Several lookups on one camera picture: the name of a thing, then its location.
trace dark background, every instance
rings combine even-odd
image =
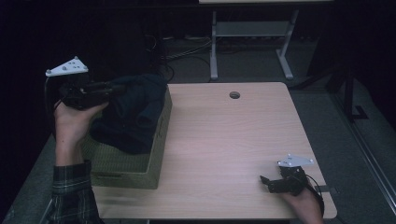
[[[140,1],[109,2],[0,0],[1,220],[50,135],[44,103],[47,69],[77,55],[96,80],[155,72],[161,63],[158,56],[164,54],[161,41],[148,52],[152,42],[144,35],[210,35],[209,9],[131,13],[127,9],[141,6]],[[155,1],[144,2],[149,6]],[[322,36],[308,75],[314,76],[337,61],[349,64],[389,123],[396,127],[396,76],[392,69],[395,3],[335,1],[328,12],[319,15],[308,8],[299,15],[294,39],[316,40]],[[241,19],[254,14],[235,15]],[[313,15],[317,20],[309,19]]]

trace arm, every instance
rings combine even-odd
[[[297,196],[281,193],[280,197],[289,204],[296,216],[304,224],[324,223],[317,198],[307,188]]]
[[[55,166],[50,223],[104,223],[91,186],[91,163],[82,158],[81,144],[93,115],[106,105],[78,111],[60,103],[54,112]]]

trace wooden table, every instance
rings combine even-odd
[[[158,189],[94,187],[102,218],[290,219],[259,178],[279,179],[288,153],[316,161],[282,83],[173,84]],[[230,92],[240,93],[232,99]],[[307,174],[326,185],[315,163]],[[324,193],[325,217],[336,216]]]

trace white bracket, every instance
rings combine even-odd
[[[284,167],[296,167],[302,165],[313,165],[314,160],[288,154],[287,158],[279,161],[277,164]]]
[[[57,77],[77,73],[88,72],[88,67],[76,56],[67,63],[61,64],[56,68],[46,71],[47,77]]]

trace plaid shirt sleeve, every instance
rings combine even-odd
[[[53,224],[104,224],[92,191],[90,161],[54,167],[48,219]]]

